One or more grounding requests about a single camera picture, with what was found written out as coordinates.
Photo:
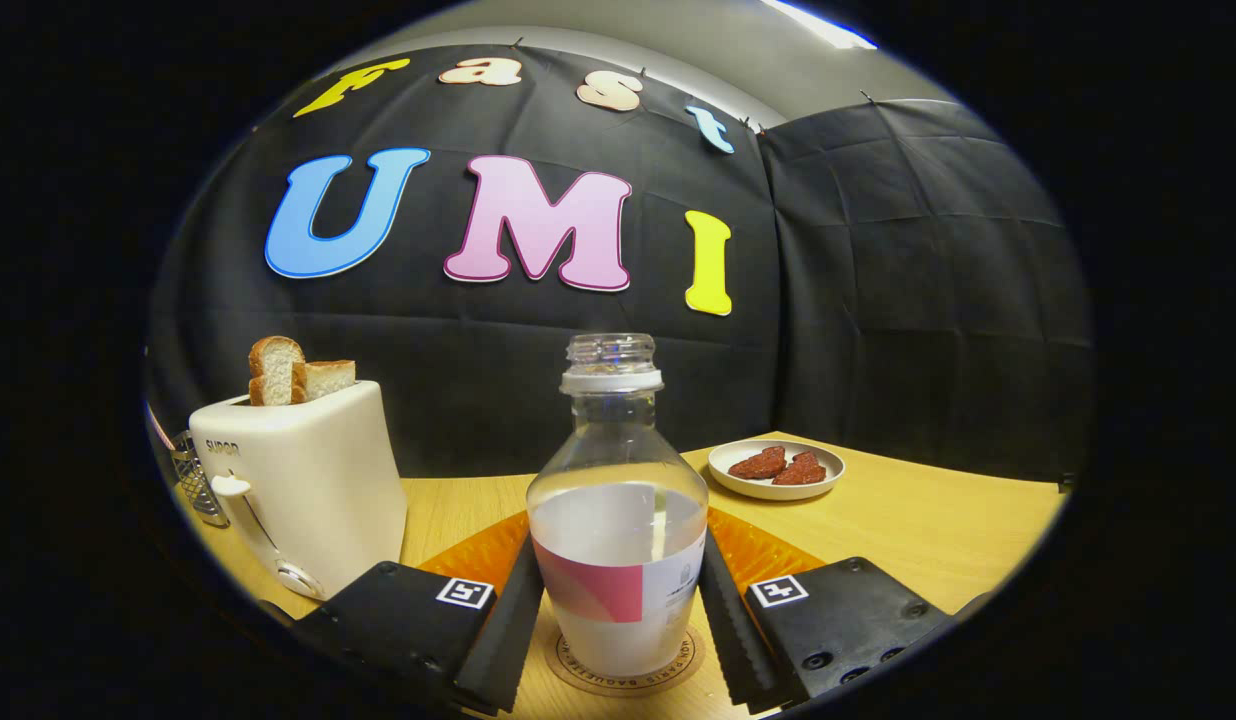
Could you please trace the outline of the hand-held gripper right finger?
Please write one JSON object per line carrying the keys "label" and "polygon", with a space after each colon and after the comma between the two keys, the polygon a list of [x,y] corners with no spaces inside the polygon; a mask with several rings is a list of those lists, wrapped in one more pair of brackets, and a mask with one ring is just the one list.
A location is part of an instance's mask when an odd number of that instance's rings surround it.
{"label": "hand-held gripper right finger", "polygon": [[816,559],[719,509],[700,594],[730,701],[751,714],[839,697],[955,620],[865,557]]}

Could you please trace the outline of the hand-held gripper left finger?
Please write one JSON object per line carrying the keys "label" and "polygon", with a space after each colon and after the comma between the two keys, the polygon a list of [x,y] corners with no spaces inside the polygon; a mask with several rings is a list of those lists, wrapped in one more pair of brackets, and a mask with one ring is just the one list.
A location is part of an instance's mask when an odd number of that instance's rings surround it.
{"label": "hand-held gripper left finger", "polygon": [[513,710],[543,592],[517,513],[417,568],[371,566],[294,630],[397,700],[494,716]]}

